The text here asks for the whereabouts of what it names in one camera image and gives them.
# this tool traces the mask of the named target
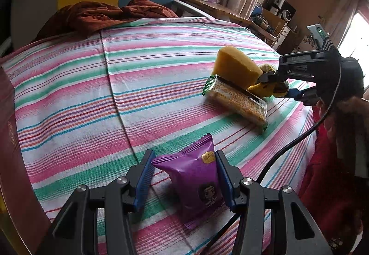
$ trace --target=yellow sponge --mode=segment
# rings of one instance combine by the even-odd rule
[[[226,46],[218,51],[211,74],[217,74],[246,90],[255,84],[262,73],[256,63],[243,52],[235,47]]]

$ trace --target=blue gripper pad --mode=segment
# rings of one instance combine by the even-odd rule
[[[215,158],[217,160],[218,180],[224,202],[231,211],[235,211],[236,205],[244,202],[241,196],[240,185],[243,175],[238,167],[231,166],[228,163],[223,151],[216,151]]]
[[[151,179],[154,174],[154,166],[151,164],[155,158],[153,150],[147,150],[141,162],[131,166],[126,177],[130,180],[129,195],[134,197],[133,209],[138,212],[146,202]]]

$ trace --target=red cloth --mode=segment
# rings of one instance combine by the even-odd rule
[[[313,108],[313,115],[314,121],[318,121],[317,108]],[[355,181],[337,158],[335,144],[330,143],[323,124],[320,125],[299,197],[327,240],[339,237],[344,227],[352,225],[355,212],[362,210],[358,196],[364,192]]]
[[[132,0],[122,8],[98,2],[79,2],[59,9],[45,23],[34,41],[72,31],[89,37],[103,28],[139,18],[177,17],[169,8],[149,0]]]

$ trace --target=wooden desk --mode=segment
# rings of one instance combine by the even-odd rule
[[[234,11],[232,11],[231,9],[229,9],[229,8],[223,6],[223,5],[220,5],[220,4],[217,4],[217,3],[205,2],[205,1],[201,1],[201,0],[181,0],[181,1],[197,5],[202,10],[208,11],[209,14],[211,16],[214,16],[215,18],[221,19],[222,16],[226,16],[228,18],[240,21],[241,26],[243,26],[243,27],[252,27],[257,32],[259,32],[261,35],[263,35],[265,38],[271,40],[272,42],[277,41],[277,38],[274,35],[266,32],[263,28],[259,27],[258,25],[256,25],[253,21],[249,20],[248,18],[243,18],[243,17],[239,16]]]

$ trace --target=striped bed sheet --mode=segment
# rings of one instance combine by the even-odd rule
[[[278,64],[279,55],[248,29],[210,18],[141,19],[84,40],[73,33],[46,39],[9,55],[2,66],[15,87],[22,156],[49,219],[76,186],[107,185],[146,149],[174,153],[211,133],[215,149],[255,179],[273,154],[312,125],[311,108],[291,99],[266,98],[269,126],[263,134],[207,101],[202,88],[225,45],[257,64]],[[298,191],[314,141],[311,135],[285,153],[262,185],[288,184]],[[178,220],[178,207],[169,176],[156,169],[144,211],[130,216],[138,254],[198,254],[232,216],[222,205],[190,231]],[[103,214],[98,213],[100,254],[106,254]],[[231,253],[237,226],[210,254]],[[265,246],[269,240],[266,212]]]

